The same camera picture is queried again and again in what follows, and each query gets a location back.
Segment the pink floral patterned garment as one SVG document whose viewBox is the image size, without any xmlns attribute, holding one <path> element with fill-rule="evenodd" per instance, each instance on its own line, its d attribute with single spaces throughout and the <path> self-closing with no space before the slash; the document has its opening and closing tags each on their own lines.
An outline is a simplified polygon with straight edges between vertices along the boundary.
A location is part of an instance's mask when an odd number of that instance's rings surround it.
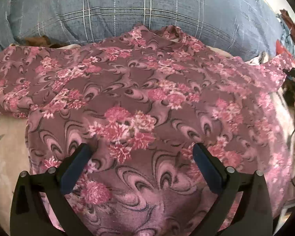
<svg viewBox="0 0 295 236">
<path fill-rule="evenodd" d="M 262 171 L 278 214 L 291 156 L 270 94 L 292 64 L 287 53 L 227 58 L 175 26 L 74 50 L 10 46 L 0 114 L 27 119 L 33 174 L 89 144 L 66 199 L 93 235 L 188 235 L 216 199 L 192 157 L 199 142 L 226 166 Z"/>
</svg>

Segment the cream leaf-print blanket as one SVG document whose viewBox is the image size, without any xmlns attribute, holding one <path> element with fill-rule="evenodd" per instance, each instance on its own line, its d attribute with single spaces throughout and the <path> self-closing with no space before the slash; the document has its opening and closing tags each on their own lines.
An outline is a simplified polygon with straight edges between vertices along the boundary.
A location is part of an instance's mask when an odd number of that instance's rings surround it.
<svg viewBox="0 0 295 236">
<path fill-rule="evenodd" d="M 0 115 L 0 226 L 10 233 L 10 209 L 21 171 L 29 170 L 25 119 Z"/>
</svg>

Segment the blue plaid pillow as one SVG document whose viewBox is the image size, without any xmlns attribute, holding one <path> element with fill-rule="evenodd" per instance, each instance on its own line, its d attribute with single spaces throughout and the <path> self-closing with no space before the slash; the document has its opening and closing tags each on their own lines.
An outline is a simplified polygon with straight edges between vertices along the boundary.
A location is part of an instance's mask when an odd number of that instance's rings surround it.
<svg viewBox="0 0 295 236">
<path fill-rule="evenodd" d="M 26 37 L 85 45 L 136 24 L 178 26 L 206 45 L 249 60 L 276 53 L 285 33 L 263 0 L 0 0 L 0 51 Z"/>
</svg>

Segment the brown cloth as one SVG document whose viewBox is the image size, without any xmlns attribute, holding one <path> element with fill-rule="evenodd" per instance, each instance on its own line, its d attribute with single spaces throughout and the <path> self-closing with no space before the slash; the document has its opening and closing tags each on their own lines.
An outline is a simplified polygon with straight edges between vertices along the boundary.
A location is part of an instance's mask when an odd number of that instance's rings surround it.
<svg viewBox="0 0 295 236">
<path fill-rule="evenodd" d="M 57 49 L 60 47 L 65 47 L 65 44 L 55 43 L 50 40 L 50 38 L 46 35 L 43 36 L 35 36 L 35 37 L 26 37 L 23 40 L 23 43 L 26 46 L 35 46 L 35 47 L 50 47 L 53 49 Z"/>
</svg>

